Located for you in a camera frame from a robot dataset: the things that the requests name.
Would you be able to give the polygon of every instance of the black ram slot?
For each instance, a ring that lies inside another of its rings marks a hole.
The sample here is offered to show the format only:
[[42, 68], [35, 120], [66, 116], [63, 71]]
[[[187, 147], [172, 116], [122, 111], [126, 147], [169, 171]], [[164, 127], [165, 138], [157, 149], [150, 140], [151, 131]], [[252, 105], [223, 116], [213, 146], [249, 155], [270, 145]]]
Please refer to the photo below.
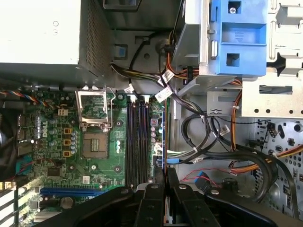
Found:
[[134, 165], [134, 152], [136, 142], [136, 105], [131, 101], [127, 102], [127, 119], [126, 119], [126, 148], [125, 148], [125, 185], [131, 187], [134, 185], [134, 175], [136, 166]]
[[148, 142], [149, 142], [149, 107], [145, 102], [139, 107], [139, 138], [138, 138], [138, 184], [147, 182], [148, 178]]

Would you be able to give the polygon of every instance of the cooling fan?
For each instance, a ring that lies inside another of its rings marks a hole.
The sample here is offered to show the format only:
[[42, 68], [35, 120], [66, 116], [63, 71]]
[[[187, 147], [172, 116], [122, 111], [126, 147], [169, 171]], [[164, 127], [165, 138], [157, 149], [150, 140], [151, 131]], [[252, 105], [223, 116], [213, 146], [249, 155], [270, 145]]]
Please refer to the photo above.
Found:
[[18, 115], [16, 110], [0, 109], [0, 182], [16, 174]]

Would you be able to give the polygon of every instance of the motherboard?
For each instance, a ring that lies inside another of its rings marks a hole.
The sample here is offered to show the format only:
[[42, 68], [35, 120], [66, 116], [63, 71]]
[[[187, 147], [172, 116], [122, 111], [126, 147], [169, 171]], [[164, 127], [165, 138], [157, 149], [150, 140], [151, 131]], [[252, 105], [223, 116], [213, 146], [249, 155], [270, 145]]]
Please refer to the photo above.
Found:
[[163, 105], [155, 99], [82, 96], [82, 118], [112, 121], [104, 129], [82, 127], [77, 93], [37, 91], [31, 96], [56, 108], [30, 105], [19, 116], [18, 141], [30, 140], [32, 150], [22, 154], [17, 175], [26, 175], [33, 186], [19, 207], [20, 226], [33, 226], [116, 187], [135, 190], [153, 181], [163, 131]]

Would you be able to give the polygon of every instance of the ventilation grille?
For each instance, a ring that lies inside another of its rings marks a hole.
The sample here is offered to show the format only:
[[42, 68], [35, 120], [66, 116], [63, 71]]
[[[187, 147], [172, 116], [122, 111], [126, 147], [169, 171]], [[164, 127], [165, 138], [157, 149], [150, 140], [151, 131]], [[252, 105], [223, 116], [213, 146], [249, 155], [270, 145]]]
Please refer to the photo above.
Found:
[[110, 63], [109, 28], [95, 0], [89, 0], [86, 62], [100, 75]]
[[255, 193], [257, 193], [263, 184], [263, 174], [260, 169], [254, 170], [252, 174], [254, 175], [256, 180]]

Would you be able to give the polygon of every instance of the green circuit board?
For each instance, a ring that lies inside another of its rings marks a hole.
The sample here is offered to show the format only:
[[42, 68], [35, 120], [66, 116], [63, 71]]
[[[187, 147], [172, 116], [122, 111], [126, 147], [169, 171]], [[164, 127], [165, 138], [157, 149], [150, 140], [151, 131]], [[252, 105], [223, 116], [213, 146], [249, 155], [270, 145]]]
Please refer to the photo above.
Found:
[[[86, 132], [79, 129], [74, 93], [39, 92], [34, 96], [52, 105], [62, 105], [68, 113], [67, 116], [58, 115], [57, 109], [38, 107], [25, 115], [27, 123], [22, 129], [27, 138], [37, 138], [40, 134], [34, 145], [32, 158], [37, 161], [33, 171], [28, 174], [30, 178], [43, 176], [44, 187], [80, 187], [105, 191], [124, 184], [126, 100], [115, 101], [114, 126], [104, 133], [99, 128], [89, 128]], [[86, 117], [102, 118], [103, 98], [85, 98]]]
[[[94, 189], [107, 192], [125, 184], [125, 148], [127, 128], [127, 98], [113, 100], [113, 127], [104, 132], [97, 127], [79, 128], [79, 116], [76, 94], [73, 92], [34, 92], [29, 94], [58, 108], [42, 105], [30, 105], [20, 118], [19, 140], [34, 139], [33, 152], [28, 154], [33, 160], [28, 176], [37, 181], [31, 188], [32, 197], [20, 207], [27, 218], [20, 226], [34, 225], [39, 213], [42, 188]], [[107, 106], [110, 107], [112, 94], [107, 94]], [[101, 96], [83, 96], [82, 116], [90, 119], [105, 119], [111, 110], [105, 113], [104, 99]], [[150, 106], [150, 142], [149, 163], [153, 176], [153, 155], [155, 148], [162, 143], [163, 105], [151, 98]], [[50, 197], [57, 206], [47, 207], [43, 212], [62, 212], [61, 200], [72, 200], [73, 205], [81, 204], [92, 197], [69, 196]]]

